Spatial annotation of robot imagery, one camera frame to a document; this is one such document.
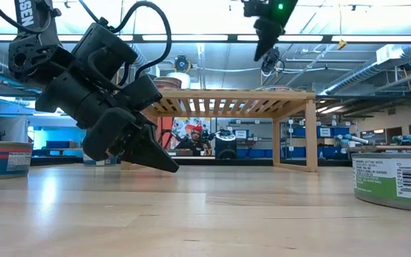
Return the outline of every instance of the white wall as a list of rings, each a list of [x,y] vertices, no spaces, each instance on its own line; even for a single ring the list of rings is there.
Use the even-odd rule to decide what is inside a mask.
[[[373,118],[357,119],[359,132],[375,129],[391,129],[402,127],[402,134],[408,135],[411,125],[411,104],[409,106],[396,107],[396,114],[388,115],[387,110],[381,113],[373,113]]]

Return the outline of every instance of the wooden slat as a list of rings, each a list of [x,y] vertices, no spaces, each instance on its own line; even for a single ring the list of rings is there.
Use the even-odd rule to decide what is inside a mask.
[[[236,111],[239,111],[240,105],[241,105],[242,103],[243,103],[243,100],[242,100],[242,99],[237,100],[236,103],[235,103],[234,106],[233,106],[233,109],[231,109],[231,113],[232,113],[232,114],[235,114]]]
[[[193,99],[194,103],[194,111],[199,114],[201,112],[201,108],[199,106],[199,99]]]
[[[223,113],[226,114],[228,112],[229,106],[233,102],[232,99],[226,99],[225,106],[223,107]]]
[[[154,102],[154,103],[153,103],[153,106],[155,106],[155,107],[158,109],[158,112],[161,112],[161,113],[167,112],[167,110],[165,110],[165,109],[163,108],[163,106],[162,106],[161,104],[159,104],[158,102]]]
[[[258,110],[258,113],[262,113],[265,112],[267,109],[270,109],[276,101],[277,100],[269,100],[266,104],[261,106],[261,108]]]
[[[289,101],[280,111],[275,112],[274,117],[284,119],[305,109],[305,101]]]
[[[240,114],[245,113],[245,111],[248,110],[248,108],[250,108],[250,106],[253,104],[254,100],[248,100],[247,103],[242,107],[242,109],[240,110]]]
[[[188,99],[181,99],[181,101],[185,106],[186,112],[189,114],[191,112],[190,101]]]
[[[190,116],[191,113],[180,113],[180,114],[173,114],[173,113],[158,113],[158,117],[172,117],[172,116]],[[218,111],[218,113],[214,114],[212,111],[206,114],[204,111],[200,112],[199,114],[194,113],[194,115],[198,117],[223,117],[223,118],[236,118],[236,117],[243,117],[243,118],[273,118],[272,113],[261,113],[261,114],[249,114],[249,113],[236,113],[232,114],[231,112],[228,112],[224,114],[222,111]]]
[[[221,104],[221,99],[220,98],[215,99],[215,104],[213,105],[213,114],[217,114],[218,111],[220,111],[220,104]]]
[[[259,100],[249,111],[248,113],[254,114],[261,106],[264,104],[265,100]]]
[[[285,163],[276,163],[274,164],[275,167],[277,168],[286,168],[294,171],[307,171],[307,172],[313,172],[310,168],[307,166],[301,166],[301,165],[294,165],[294,164],[285,164]]]
[[[172,109],[171,105],[168,103],[168,99],[162,98],[160,100],[160,103],[162,106],[166,107],[168,109],[168,112],[173,112],[174,110]]]
[[[268,109],[267,111],[276,111],[277,109],[279,109],[280,107],[282,107],[284,104],[286,104],[286,100],[279,100],[278,103],[274,104],[272,107],[270,107],[270,109]]]
[[[206,98],[204,99],[204,108],[205,108],[205,113],[208,114],[210,111],[210,99]]]
[[[159,89],[166,98],[190,99],[250,99],[250,100],[306,100],[315,99],[315,92],[298,91],[254,91],[254,90],[194,90],[194,89]]]

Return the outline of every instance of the pipe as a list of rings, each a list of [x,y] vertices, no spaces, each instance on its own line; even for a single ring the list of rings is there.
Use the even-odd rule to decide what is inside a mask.
[[[400,50],[402,53],[400,54],[400,62],[401,61],[409,61],[411,59],[411,45],[403,45],[401,46]],[[351,75],[346,76],[341,81],[333,84],[332,86],[325,89],[321,92],[320,95],[333,95],[337,92],[346,89],[349,86],[354,84],[360,83],[366,79],[373,77],[374,75],[379,74],[380,72],[384,71],[385,69],[389,68],[389,66],[393,66],[393,62],[383,62],[379,64],[375,61],[372,62],[370,65],[365,66],[364,68],[360,68],[357,71],[354,71]]]
[[[369,144],[369,141],[368,141],[368,140],[365,140],[365,139],[362,139],[362,138],[358,138],[358,137],[352,136],[352,135],[350,135],[350,134],[345,135],[345,138],[348,139],[348,140],[353,140],[353,141],[359,142],[359,143]]]
[[[286,62],[290,63],[305,63],[305,62],[312,62],[314,59],[285,59]],[[318,60],[318,63],[365,63],[367,60],[358,60],[358,59],[322,59]]]
[[[308,69],[311,69],[313,67],[313,65],[315,65],[317,63],[318,60],[320,60],[324,54],[326,54],[327,52],[329,52],[329,50],[331,50],[332,48],[334,48],[335,45],[331,44],[328,47],[326,47],[326,49],[321,53],[318,54],[317,58],[315,58],[310,64],[308,64],[300,73],[298,73],[296,76],[294,76],[289,82],[287,82],[286,86],[291,85],[292,82],[294,82],[296,79],[298,79],[299,77],[301,77]]]

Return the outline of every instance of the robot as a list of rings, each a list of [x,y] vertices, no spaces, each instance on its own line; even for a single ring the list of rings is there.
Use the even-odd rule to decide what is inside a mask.
[[[17,20],[1,9],[0,16],[18,29],[9,45],[9,70],[13,77],[42,90],[36,110],[54,112],[61,108],[86,129],[83,151],[96,161],[110,155],[122,161],[176,172],[178,165],[155,140],[156,125],[141,112],[163,97],[149,76],[142,72],[162,62],[171,50],[172,33],[163,11],[149,1],[136,2],[121,24],[112,27],[98,19],[79,0],[95,21],[72,52],[58,39],[55,18],[61,15],[52,0],[14,0]],[[257,16],[254,28],[259,37],[255,60],[272,49],[288,22],[297,0],[241,0],[244,16]],[[141,6],[156,11],[166,28],[167,42],[163,55],[137,70],[135,80],[128,82],[130,65],[137,53],[116,33],[126,25]],[[124,66],[122,81],[111,79]]]

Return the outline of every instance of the blue bin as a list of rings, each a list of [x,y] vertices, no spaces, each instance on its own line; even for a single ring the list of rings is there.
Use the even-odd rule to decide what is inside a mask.
[[[266,158],[272,158],[273,157],[272,149],[265,150],[265,157]]]
[[[265,151],[264,149],[251,149],[250,158],[264,158]]]
[[[325,158],[332,158],[334,157],[334,153],[337,151],[337,147],[334,146],[324,146],[323,147],[323,157]]]
[[[246,158],[247,149],[237,149],[237,158]]]
[[[305,128],[294,128],[293,136],[305,136]]]
[[[333,128],[333,135],[346,135],[350,133],[350,128]]]

